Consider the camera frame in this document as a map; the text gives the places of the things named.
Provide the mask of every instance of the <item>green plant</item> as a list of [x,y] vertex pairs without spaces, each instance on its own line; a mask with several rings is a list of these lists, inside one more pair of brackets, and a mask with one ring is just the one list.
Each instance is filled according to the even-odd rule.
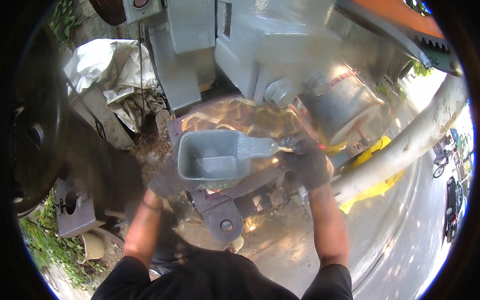
[[413,62],[413,72],[416,76],[426,77],[432,73],[432,69],[425,69],[425,67],[418,61],[412,60]]
[[20,228],[28,252],[39,270],[52,264],[61,267],[76,289],[85,289],[85,284],[99,272],[107,270],[98,262],[85,261],[80,237],[68,239],[58,235],[54,188],[44,201],[43,209],[36,210],[34,217],[34,221],[20,219]]
[[48,23],[60,49],[65,47],[74,48],[74,44],[70,40],[70,33],[80,22],[77,22],[76,17],[73,15],[73,9],[73,0],[60,0],[57,6],[55,6]]
[[381,98],[384,100],[390,101],[392,97],[390,96],[390,93],[388,92],[388,89],[382,85],[378,85],[375,87],[375,91],[377,95],[380,95]]

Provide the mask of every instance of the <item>bolt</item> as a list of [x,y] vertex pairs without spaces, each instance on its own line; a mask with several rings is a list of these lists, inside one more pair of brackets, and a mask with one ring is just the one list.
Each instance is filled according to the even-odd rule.
[[318,70],[307,79],[305,85],[311,89],[315,95],[320,96],[327,90],[329,82],[327,81],[325,73],[323,73],[322,70]]
[[291,104],[298,96],[297,89],[287,78],[278,79],[272,82],[265,89],[265,100],[272,100],[281,108]]
[[233,229],[233,224],[230,220],[223,220],[222,223],[220,223],[220,228],[222,228],[223,231],[228,232]]

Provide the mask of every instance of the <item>hex bolt head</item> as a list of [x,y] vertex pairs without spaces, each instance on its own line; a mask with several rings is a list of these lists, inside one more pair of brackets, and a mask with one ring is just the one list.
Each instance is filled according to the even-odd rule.
[[329,84],[330,83],[327,80],[326,75],[325,73],[323,73],[322,70],[315,72],[305,82],[306,87],[311,89],[311,91],[317,96],[320,96],[321,94],[323,94],[328,89]]
[[274,101],[281,108],[291,104],[298,94],[297,89],[287,78],[278,79],[265,89],[265,99]]

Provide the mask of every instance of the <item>black car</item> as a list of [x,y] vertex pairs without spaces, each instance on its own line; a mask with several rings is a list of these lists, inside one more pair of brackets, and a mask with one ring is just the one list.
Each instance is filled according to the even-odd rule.
[[445,210],[445,235],[447,243],[451,243],[455,238],[457,225],[459,222],[458,216],[463,202],[463,188],[453,176],[447,181],[447,199]]

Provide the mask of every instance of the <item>hand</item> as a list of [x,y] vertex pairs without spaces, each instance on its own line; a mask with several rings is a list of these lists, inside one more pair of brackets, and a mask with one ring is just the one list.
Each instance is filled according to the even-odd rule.
[[278,145],[293,149],[293,153],[279,152],[278,157],[307,191],[329,182],[325,153],[313,138],[301,133],[288,134],[280,139]]
[[148,183],[148,188],[157,196],[163,198],[176,195],[181,191],[200,189],[198,181],[186,180],[180,176],[178,172],[178,145],[175,147],[172,155],[167,158],[160,170],[158,170],[155,177]]

